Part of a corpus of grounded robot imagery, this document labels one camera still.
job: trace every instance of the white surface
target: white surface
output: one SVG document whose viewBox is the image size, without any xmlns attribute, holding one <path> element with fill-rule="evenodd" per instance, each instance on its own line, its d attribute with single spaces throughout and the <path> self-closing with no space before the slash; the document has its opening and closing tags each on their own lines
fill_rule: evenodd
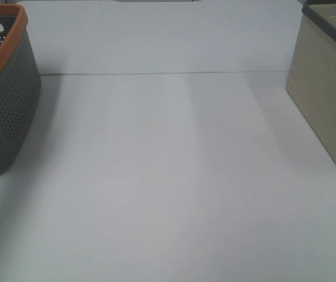
<svg viewBox="0 0 336 282">
<path fill-rule="evenodd" d="M 22 1 L 42 73 L 288 71 L 292 0 Z"/>
<path fill-rule="evenodd" d="M 336 166 L 286 78 L 43 77 L 0 281 L 336 281 Z"/>
</svg>

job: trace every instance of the storage box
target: storage box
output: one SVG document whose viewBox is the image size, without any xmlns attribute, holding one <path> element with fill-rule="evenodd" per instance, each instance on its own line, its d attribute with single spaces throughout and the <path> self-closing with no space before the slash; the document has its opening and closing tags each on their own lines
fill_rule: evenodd
<svg viewBox="0 0 336 282">
<path fill-rule="evenodd" d="M 41 80 L 19 5 L 0 4 L 0 173 L 16 158 L 33 119 Z"/>
<path fill-rule="evenodd" d="M 335 2 L 304 4 L 287 91 L 336 163 Z"/>
</svg>

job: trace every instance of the ventilation hole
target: ventilation hole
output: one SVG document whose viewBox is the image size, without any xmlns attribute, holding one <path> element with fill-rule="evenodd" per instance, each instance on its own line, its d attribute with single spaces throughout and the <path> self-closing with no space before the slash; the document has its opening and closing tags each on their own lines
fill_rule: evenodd
<svg viewBox="0 0 336 282">
<path fill-rule="evenodd" d="M 0 125 L 9 140 L 18 138 L 35 99 L 38 75 L 32 49 L 27 43 L 0 87 Z"/>
</svg>

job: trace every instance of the gray plastic basket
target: gray plastic basket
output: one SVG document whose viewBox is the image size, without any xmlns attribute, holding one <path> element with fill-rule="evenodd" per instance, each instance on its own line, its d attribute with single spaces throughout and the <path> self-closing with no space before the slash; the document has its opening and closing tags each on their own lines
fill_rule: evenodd
<svg viewBox="0 0 336 282">
<path fill-rule="evenodd" d="M 38 103 L 41 79 L 22 6 L 0 5 L 0 173 L 15 160 Z"/>
</svg>

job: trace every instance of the plastic container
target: plastic container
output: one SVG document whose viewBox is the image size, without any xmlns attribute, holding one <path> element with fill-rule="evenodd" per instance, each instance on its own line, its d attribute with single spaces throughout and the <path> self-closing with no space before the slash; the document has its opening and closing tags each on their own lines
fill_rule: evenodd
<svg viewBox="0 0 336 282">
<path fill-rule="evenodd" d="M 336 1 L 309 0 L 287 91 L 336 163 Z"/>
<path fill-rule="evenodd" d="M 0 173 L 15 160 L 38 103 L 41 80 L 20 5 L 0 4 Z"/>
</svg>

